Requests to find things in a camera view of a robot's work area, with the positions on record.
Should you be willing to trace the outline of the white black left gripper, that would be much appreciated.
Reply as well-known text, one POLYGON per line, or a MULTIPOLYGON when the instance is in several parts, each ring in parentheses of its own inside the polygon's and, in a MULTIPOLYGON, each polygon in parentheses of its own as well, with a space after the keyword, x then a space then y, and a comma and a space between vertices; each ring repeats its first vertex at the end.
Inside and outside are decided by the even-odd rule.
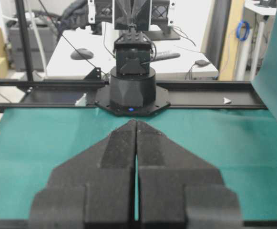
POLYGON ((108 22, 115 30, 134 26, 148 31, 151 25, 174 25, 174 0, 89 0, 88 23, 108 22))

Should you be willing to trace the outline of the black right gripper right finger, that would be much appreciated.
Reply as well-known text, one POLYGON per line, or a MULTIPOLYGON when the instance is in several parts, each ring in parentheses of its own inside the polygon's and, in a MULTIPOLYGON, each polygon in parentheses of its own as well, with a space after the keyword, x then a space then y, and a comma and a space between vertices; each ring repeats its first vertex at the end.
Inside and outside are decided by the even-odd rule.
POLYGON ((237 194, 220 170, 144 122, 137 126, 144 229, 240 229, 237 194))

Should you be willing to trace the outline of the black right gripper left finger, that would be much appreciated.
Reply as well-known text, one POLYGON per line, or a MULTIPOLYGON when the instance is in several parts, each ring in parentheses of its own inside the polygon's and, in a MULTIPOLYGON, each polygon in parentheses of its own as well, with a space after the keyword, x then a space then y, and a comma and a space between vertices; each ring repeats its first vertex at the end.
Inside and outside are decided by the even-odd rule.
POLYGON ((134 216, 136 122, 56 166, 34 197, 32 229, 127 229, 134 216))

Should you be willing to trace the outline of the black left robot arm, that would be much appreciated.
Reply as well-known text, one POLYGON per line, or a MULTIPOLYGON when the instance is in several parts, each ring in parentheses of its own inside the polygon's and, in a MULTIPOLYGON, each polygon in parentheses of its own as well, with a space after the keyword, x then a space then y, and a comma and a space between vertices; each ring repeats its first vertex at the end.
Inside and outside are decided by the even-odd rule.
POLYGON ((150 64, 157 49, 145 35, 151 24, 151 0, 112 1, 112 24, 120 31, 114 41, 116 66, 109 84, 97 90, 95 104, 115 115, 148 116, 170 106, 168 90, 157 86, 150 64))

